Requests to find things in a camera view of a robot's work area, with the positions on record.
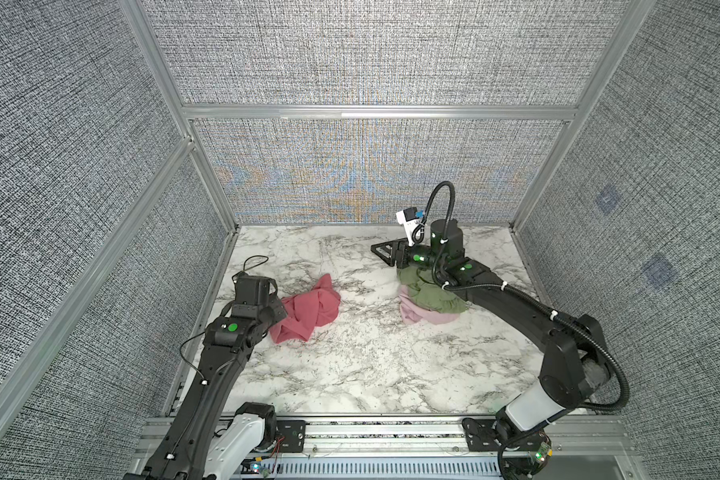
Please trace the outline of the dark pink cloth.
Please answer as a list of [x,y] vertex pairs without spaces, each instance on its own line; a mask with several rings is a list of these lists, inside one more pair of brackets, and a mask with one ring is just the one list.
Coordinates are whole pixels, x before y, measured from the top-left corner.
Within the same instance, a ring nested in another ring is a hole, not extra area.
[[323,275],[306,292],[283,300],[287,316],[269,329],[275,344],[290,340],[307,342],[319,327],[334,322],[339,315],[341,296],[334,289],[330,274]]

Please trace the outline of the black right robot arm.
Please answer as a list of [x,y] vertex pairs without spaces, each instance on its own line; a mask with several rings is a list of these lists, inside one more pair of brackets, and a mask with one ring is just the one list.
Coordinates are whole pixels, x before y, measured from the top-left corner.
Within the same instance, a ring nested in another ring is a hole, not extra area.
[[548,307],[468,257],[456,221],[435,221],[427,241],[401,238],[374,244],[370,250],[397,270],[415,267],[430,273],[436,288],[497,315],[542,352],[536,381],[502,407],[491,424],[463,423],[477,450],[503,445],[519,449],[539,442],[546,425],[586,407],[590,397],[616,376],[615,361],[594,318],[575,318]]

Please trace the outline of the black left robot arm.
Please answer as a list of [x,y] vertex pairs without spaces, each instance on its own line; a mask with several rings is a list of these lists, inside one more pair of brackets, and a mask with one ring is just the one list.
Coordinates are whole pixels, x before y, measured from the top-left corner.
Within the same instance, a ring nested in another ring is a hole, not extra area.
[[235,298],[204,331],[195,377],[155,452],[126,479],[229,479],[246,456],[275,443],[272,406],[244,408],[218,442],[215,432],[236,380],[255,346],[287,311],[269,277],[236,275]]

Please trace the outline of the green cloth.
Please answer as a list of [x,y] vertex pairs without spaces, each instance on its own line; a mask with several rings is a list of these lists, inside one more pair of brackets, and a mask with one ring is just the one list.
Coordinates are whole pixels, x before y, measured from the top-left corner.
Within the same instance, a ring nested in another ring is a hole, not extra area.
[[397,270],[400,286],[406,286],[412,301],[420,307],[442,313],[466,312],[467,303],[456,294],[442,290],[434,283],[431,272],[425,268],[409,266]]

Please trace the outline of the light pink cloth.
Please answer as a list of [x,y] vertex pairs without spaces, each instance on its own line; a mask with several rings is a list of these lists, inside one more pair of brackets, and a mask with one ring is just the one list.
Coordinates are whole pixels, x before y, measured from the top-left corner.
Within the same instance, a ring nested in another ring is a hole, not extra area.
[[427,322],[433,325],[442,325],[456,321],[460,313],[442,313],[428,310],[415,304],[406,286],[398,288],[399,311],[402,321],[406,325]]

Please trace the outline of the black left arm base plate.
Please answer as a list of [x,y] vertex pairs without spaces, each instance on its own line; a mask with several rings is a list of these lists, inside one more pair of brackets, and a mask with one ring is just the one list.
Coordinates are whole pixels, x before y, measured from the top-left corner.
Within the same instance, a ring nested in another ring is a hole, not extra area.
[[277,420],[265,426],[263,452],[302,453],[306,440],[307,423],[303,420]]

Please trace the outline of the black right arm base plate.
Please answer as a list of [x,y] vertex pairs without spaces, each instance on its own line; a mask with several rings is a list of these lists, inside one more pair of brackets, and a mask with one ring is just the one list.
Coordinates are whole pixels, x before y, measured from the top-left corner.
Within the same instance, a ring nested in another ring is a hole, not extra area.
[[543,430],[509,443],[512,438],[524,434],[524,431],[519,430],[504,417],[467,417],[461,420],[461,427],[470,452],[497,452],[504,444],[507,445],[507,452],[531,452],[543,450],[543,444],[551,445],[549,437]]

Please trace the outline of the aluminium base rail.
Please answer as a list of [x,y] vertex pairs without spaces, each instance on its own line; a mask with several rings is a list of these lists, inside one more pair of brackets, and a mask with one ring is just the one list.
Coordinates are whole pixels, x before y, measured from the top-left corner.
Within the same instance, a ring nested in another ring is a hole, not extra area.
[[[218,442],[237,415],[221,417]],[[618,417],[572,415],[546,425],[543,450],[470,452],[461,427],[490,415],[276,415],[307,423],[302,453],[257,448],[229,479],[646,479]],[[139,473],[174,418],[148,420],[133,456]]]

